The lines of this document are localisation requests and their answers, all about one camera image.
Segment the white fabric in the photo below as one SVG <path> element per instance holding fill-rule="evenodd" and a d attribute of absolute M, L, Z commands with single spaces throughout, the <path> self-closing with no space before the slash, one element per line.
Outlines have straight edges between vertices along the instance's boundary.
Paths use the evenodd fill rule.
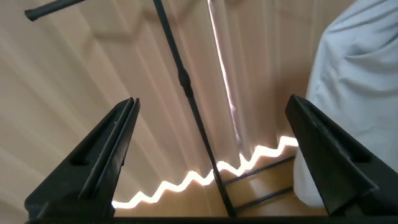
<path fill-rule="evenodd" d="M 357 1 L 324 31 L 307 98 L 361 144 L 398 170 L 398 1 Z M 297 197 L 323 203 L 302 153 Z"/>

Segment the curtain fold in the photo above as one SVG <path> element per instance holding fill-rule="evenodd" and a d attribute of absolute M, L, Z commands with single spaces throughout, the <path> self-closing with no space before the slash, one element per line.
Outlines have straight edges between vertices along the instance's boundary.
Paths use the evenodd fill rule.
<path fill-rule="evenodd" d="M 25 18 L 46 2 L 0 2 L 0 199 L 22 211 L 129 96 L 142 106 L 115 200 L 152 196 L 190 170 L 206 177 L 208 156 L 153 2 L 87 0 Z M 277 148 L 290 134 L 285 102 L 305 93 L 319 36 L 347 2 L 210 1 L 210 11 L 208 1 L 163 1 L 217 161 L 238 168 L 239 153 L 248 160 L 255 146 Z"/>

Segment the white cloth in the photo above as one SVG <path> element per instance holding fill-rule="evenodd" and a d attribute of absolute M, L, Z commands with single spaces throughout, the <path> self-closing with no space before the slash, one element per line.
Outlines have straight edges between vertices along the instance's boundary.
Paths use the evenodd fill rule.
<path fill-rule="evenodd" d="M 324 31 L 307 99 L 398 170 L 398 1 L 356 1 Z M 294 191 L 323 203 L 299 151 Z"/>

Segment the sunlight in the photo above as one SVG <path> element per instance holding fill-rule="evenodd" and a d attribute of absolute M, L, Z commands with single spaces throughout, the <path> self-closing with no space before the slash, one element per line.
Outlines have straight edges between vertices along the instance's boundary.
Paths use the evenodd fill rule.
<path fill-rule="evenodd" d="M 282 136 L 280 138 L 277 149 L 271 149 L 265 146 L 256 146 L 250 161 L 245 160 L 243 155 L 240 154 L 241 166 L 238 169 L 235 169 L 233 166 L 229 165 L 224 161 L 219 161 L 217 163 L 217 168 L 219 171 L 227 170 L 236 176 L 240 176 L 244 173 L 245 170 L 252 169 L 261 156 L 267 156 L 267 157 L 280 156 L 285 146 L 297 147 L 299 146 L 299 144 L 295 138 Z M 129 208 L 134 208 L 140 202 L 156 203 L 159 201 L 160 197 L 162 196 L 165 190 L 171 190 L 173 192 L 181 192 L 185 190 L 193 180 L 203 186 L 209 185 L 214 180 L 213 170 L 210 170 L 209 174 L 205 178 L 203 178 L 197 172 L 191 170 L 190 172 L 188 172 L 187 176 L 180 185 L 174 185 L 170 182 L 162 181 L 162 183 L 159 185 L 159 188 L 156 190 L 155 194 L 152 197 L 146 196 L 142 192 L 138 192 L 129 202 L 113 201 L 112 205 L 114 208 L 129 209 Z"/>

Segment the black rod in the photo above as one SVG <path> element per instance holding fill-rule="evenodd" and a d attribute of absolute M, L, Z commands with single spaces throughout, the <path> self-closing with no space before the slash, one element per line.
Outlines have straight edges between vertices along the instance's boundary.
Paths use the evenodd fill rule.
<path fill-rule="evenodd" d="M 264 197 L 261 197 L 259 199 L 255 199 L 255 200 L 253 200 L 253 201 L 251 201 L 249 203 L 246 203 L 244 205 L 235 207 L 235 210 L 236 210 L 236 212 L 240 212 L 240 211 L 242 211 L 244 209 L 247 209 L 247 208 L 249 208 L 249 207 L 251 207 L 253 205 L 257 205 L 257 204 L 259 204 L 259 203 L 261 203 L 261 202 L 263 202 L 265 200 L 271 199 L 271 198 L 276 197 L 276 196 L 280 196 L 280 195 L 282 195 L 284 193 L 287 193 L 287 192 L 290 192 L 290 191 L 293 191 L 293 186 L 290 186 L 290 187 L 287 187 L 287 188 L 285 188 L 283 190 L 279 190 L 277 192 L 271 193 L 271 194 L 266 195 Z"/>
<path fill-rule="evenodd" d="M 35 21 L 36 19 L 46 16 L 50 13 L 65 9 L 66 7 L 72 6 L 84 0 L 56 0 L 48 4 L 44 4 L 34 9 L 25 10 L 25 16 L 30 21 Z"/>
<path fill-rule="evenodd" d="M 167 42 L 169 43 L 170 50 L 172 51 L 173 58 L 175 61 L 175 65 L 178 70 L 178 79 L 180 80 L 180 84 L 184 89 L 185 96 L 187 96 L 189 104 L 191 106 L 191 110 L 193 116 L 195 117 L 195 121 L 197 123 L 201 138 L 203 143 L 205 143 L 207 154 L 209 155 L 211 166 L 213 167 L 214 177 L 217 183 L 218 190 L 220 191 L 221 198 L 223 199 L 226 211 L 230 217 L 235 217 L 236 212 L 232 206 L 231 199 L 229 199 L 228 193 L 223 185 L 223 180 L 221 179 L 220 172 L 217 169 L 216 160 L 214 158 L 213 152 L 211 151 L 210 143 L 208 141 L 205 127 L 203 125 L 203 121 L 200 117 L 198 105 L 195 101 L 195 97 L 193 96 L 193 91 L 190 83 L 190 78 L 188 72 L 185 70 L 180 54 L 178 53 L 177 44 L 174 41 L 173 32 L 170 28 L 169 21 L 166 16 L 166 12 L 164 10 L 163 4 L 161 0 L 154 0 L 154 4 L 156 7 L 157 14 L 159 16 L 160 22 L 162 23 L 162 27 L 164 33 L 167 38 Z"/>
<path fill-rule="evenodd" d="M 233 179 L 231 179 L 231 180 L 228 180 L 228 181 L 224 182 L 224 185 L 227 186 L 227 185 L 232 184 L 232 183 L 235 183 L 236 181 L 239 181 L 239 180 L 241 180 L 241 179 L 243 179 L 243 178 L 246 178 L 246 177 L 249 177 L 249 176 L 251 176 L 251 175 L 260 173 L 260 172 L 262 172 L 262 171 L 264 171 L 264 170 L 267 170 L 267 169 L 271 169 L 271 168 L 273 168 L 273 167 L 275 167 L 275 166 L 277 166 L 277 165 L 284 164 L 285 162 L 292 161 L 292 160 L 294 159 L 294 157 L 295 157 L 295 156 L 290 156 L 290 157 L 288 157 L 288 158 L 286 158 L 286 159 L 282 159 L 282 160 L 280 160 L 280 161 L 278 161 L 278 162 L 275 162 L 275 163 L 273 163 L 273 164 L 270 164 L 270 165 L 268 165 L 268 166 L 261 167 L 260 169 L 257 169 L 257 170 L 254 170 L 254 171 L 245 173 L 245 174 L 243 174 L 243 175 L 240 175 L 239 177 L 235 177 L 235 178 L 233 178 Z"/>

